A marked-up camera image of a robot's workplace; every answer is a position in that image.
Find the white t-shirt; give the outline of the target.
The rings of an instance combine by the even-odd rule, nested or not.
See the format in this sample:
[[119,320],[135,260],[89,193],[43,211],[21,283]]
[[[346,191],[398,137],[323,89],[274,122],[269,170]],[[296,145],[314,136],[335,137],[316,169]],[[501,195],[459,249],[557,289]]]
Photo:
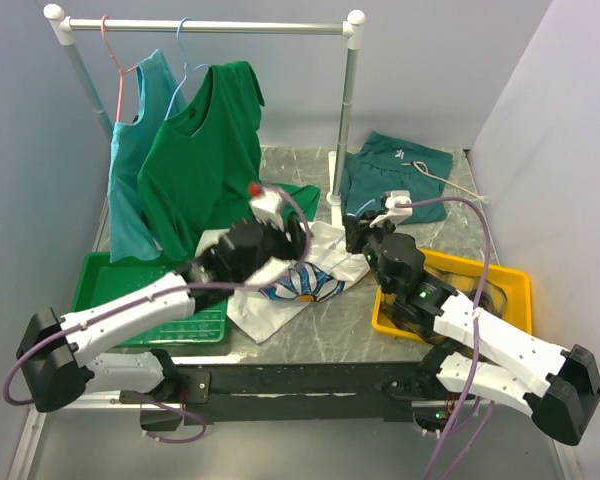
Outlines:
[[228,300],[228,318],[257,343],[309,304],[339,296],[369,272],[363,255],[346,251],[342,227],[315,221],[310,229],[312,243],[303,265],[272,259],[248,280],[264,289],[240,289]]

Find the green t-shirt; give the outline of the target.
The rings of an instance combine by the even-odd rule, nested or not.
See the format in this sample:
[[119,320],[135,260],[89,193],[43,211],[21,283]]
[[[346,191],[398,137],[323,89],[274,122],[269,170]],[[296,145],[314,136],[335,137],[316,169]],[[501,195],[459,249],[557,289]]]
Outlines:
[[144,219],[169,259],[191,257],[204,231],[250,217],[264,105],[248,62],[213,65],[193,100],[159,127],[137,185]]

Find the blue hanger holding green shirt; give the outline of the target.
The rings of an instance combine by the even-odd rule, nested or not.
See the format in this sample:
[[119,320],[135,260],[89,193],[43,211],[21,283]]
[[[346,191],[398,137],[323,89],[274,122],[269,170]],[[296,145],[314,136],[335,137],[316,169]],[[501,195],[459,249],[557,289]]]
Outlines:
[[199,87],[199,76],[206,72],[210,67],[208,63],[194,65],[191,62],[190,55],[184,42],[185,26],[193,21],[190,16],[183,17],[176,28],[175,39],[178,47],[180,60],[182,63],[182,78],[178,81],[170,102],[168,104],[164,120],[173,118],[176,114],[185,111],[185,108],[191,105],[196,96],[194,92]]

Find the blue wire hanger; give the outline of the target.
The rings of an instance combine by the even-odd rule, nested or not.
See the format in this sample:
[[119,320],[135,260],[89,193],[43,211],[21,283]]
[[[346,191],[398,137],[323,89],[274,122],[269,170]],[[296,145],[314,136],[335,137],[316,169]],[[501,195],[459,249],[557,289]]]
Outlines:
[[[358,210],[355,213],[348,213],[348,214],[353,214],[356,216],[360,216],[364,213],[367,213],[369,215],[369,220],[371,222],[371,219],[373,217],[374,211],[370,209],[371,206],[373,206],[376,203],[375,199],[370,199],[368,200],[366,203],[364,203],[361,207],[358,208]],[[342,244],[344,247],[344,251],[347,255],[356,255],[356,254],[361,254],[361,253],[347,253],[346,249],[345,249],[345,229],[343,226],[343,217],[342,217],[342,228],[343,228],[343,232],[335,239],[333,240],[328,246],[327,246],[327,251],[331,252],[331,251],[335,251],[336,248]],[[370,227],[370,223],[368,225],[369,227],[369,231],[368,231],[368,237],[370,236],[370,231],[371,231],[371,227]]]

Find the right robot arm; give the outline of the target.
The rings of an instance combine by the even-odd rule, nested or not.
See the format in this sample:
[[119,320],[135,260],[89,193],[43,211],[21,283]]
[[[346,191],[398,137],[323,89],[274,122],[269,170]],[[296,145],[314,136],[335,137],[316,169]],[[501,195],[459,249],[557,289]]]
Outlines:
[[389,320],[442,340],[420,365],[417,382],[425,396],[467,389],[525,414],[562,444],[580,443],[600,403],[600,373],[589,349],[543,341],[475,308],[426,270],[414,238],[396,232],[386,215],[346,215],[343,225],[347,252],[365,257],[389,298]]

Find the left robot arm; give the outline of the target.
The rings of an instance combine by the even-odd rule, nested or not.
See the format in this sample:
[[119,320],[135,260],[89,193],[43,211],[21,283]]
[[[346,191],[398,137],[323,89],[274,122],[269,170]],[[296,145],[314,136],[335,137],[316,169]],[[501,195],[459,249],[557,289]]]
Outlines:
[[38,311],[12,368],[24,377],[28,403],[50,413],[107,390],[136,391],[157,402],[172,399],[184,380],[165,350],[131,355],[113,354],[111,348],[223,302],[272,259],[305,259],[310,238],[308,223],[297,214],[279,221],[242,220],[198,256],[136,291],[65,315]]

